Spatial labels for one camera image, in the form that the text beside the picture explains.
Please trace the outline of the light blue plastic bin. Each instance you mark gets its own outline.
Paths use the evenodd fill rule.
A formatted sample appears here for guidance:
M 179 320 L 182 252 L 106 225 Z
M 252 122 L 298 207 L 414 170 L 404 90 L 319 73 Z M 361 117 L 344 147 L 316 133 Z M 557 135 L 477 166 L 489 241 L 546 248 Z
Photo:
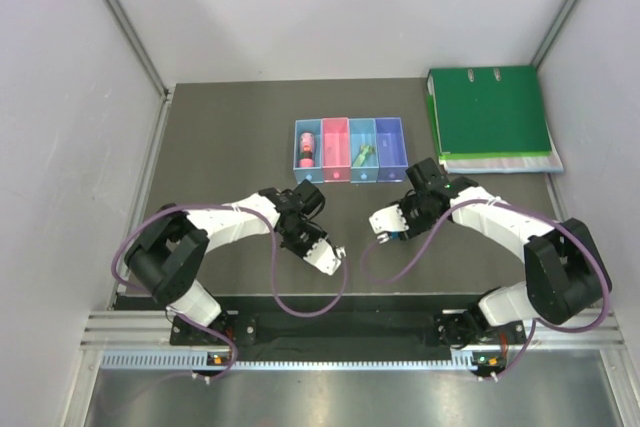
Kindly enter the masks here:
M 376 125 L 373 118 L 352 118 L 349 120 L 351 183 L 375 183 L 378 179 L 379 161 L 377 157 Z M 353 168 L 352 164 L 362 144 L 375 147 L 375 154 L 370 158 L 366 168 Z

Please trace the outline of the pink plastic bin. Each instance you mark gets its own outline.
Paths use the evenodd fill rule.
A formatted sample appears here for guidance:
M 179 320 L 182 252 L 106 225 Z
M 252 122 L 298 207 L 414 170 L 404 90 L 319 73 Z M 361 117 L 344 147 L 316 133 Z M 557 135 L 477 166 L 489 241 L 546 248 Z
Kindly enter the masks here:
M 349 182 L 351 176 L 349 119 L 324 118 L 322 127 L 322 169 L 327 183 Z

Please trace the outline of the purple-blue plastic bin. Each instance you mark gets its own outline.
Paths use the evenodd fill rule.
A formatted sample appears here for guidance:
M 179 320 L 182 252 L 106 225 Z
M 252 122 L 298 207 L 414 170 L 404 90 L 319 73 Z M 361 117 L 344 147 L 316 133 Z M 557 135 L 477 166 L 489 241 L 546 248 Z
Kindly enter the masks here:
M 399 117 L 378 117 L 374 121 L 379 163 L 377 181 L 402 182 L 408 168 L 402 121 Z

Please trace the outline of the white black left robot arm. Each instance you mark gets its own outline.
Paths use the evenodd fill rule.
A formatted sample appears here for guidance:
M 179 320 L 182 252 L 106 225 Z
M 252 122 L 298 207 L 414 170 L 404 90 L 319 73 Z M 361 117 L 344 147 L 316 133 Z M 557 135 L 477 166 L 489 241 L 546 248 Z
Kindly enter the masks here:
M 220 304 L 197 280 L 205 255 L 224 245 L 274 233 L 280 247 L 326 275 L 341 266 L 345 252 L 313 220 L 325 197 L 312 183 L 295 189 L 270 187 L 235 202 L 213 207 L 166 207 L 150 218 L 124 254 L 124 263 L 153 300 L 192 321 L 205 343 L 226 334 Z

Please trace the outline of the pink lid pen jar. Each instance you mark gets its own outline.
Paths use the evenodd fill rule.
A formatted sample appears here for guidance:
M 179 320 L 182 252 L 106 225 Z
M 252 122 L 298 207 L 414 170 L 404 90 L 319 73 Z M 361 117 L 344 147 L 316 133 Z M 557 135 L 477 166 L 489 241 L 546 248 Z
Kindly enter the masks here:
M 313 168 L 315 152 L 315 136 L 311 132 L 303 132 L 299 139 L 299 167 Z

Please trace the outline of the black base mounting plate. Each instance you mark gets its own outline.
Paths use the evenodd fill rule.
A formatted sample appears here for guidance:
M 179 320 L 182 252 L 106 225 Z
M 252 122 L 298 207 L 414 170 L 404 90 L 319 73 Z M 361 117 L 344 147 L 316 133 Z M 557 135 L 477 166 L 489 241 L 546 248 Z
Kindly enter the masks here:
M 257 347 L 280 340 L 410 340 L 422 346 L 463 347 L 473 343 L 522 344 L 524 326 L 511 323 L 479 339 L 465 327 L 459 314 L 428 311 L 332 311 L 303 319 L 284 312 L 240 312 L 226 314 L 212 328 L 227 335 L 239 347 Z

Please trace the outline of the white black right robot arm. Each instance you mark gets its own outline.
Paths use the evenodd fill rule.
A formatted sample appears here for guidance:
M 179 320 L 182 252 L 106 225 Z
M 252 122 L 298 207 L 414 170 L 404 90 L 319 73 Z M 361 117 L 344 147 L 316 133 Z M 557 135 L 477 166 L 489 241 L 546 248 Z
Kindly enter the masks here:
M 504 325 L 528 320 L 563 330 L 592 304 L 609 307 L 611 280 L 583 222 L 559 223 L 514 207 L 471 179 L 448 179 L 431 158 L 406 173 L 412 189 L 396 204 L 400 239 L 433 234 L 450 221 L 484 235 L 523 263 L 524 281 L 488 291 L 454 317 L 467 328 L 464 342 L 490 342 Z

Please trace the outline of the aluminium front rail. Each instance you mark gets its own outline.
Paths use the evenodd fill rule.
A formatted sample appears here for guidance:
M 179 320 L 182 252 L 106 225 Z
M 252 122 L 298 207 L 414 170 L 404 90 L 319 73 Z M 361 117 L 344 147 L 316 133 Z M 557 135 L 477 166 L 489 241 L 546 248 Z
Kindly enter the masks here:
M 407 341 L 431 348 L 490 348 L 500 343 L 499 334 L 471 340 L 454 320 L 456 311 L 329 312 L 302 319 L 281 311 L 223 314 L 213 329 L 237 346 L 249 348 L 271 342 L 293 341 Z M 84 348 L 197 347 L 220 340 L 170 313 L 160 311 L 106 311 L 89 315 L 80 345 Z

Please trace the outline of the green glitter glue tube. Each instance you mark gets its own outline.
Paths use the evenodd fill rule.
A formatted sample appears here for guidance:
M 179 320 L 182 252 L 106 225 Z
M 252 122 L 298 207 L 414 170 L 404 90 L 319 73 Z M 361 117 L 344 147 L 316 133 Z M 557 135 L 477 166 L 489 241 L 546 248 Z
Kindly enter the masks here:
M 358 150 L 357 155 L 353 161 L 352 167 L 366 168 L 370 158 L 375 154 L 375 147 L 370 144 L 362 144 Z

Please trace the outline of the sky blue plastic bin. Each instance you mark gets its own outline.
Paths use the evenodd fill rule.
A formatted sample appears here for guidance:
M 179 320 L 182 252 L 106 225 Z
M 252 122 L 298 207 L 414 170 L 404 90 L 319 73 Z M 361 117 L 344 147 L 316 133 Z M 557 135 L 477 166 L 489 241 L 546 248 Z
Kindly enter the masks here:
M 322 169 L 322 127 L 320 119 L 296 120 L 294 125 L 294 148 L 293 148 L 293 173 L 296 181 L 301 183 L 307 180 L 314 184 L 324 182 Z M 315 166 L 313 168 L 299 167 L 299 139 L 303 132 L 311 132 L 315 136 Z

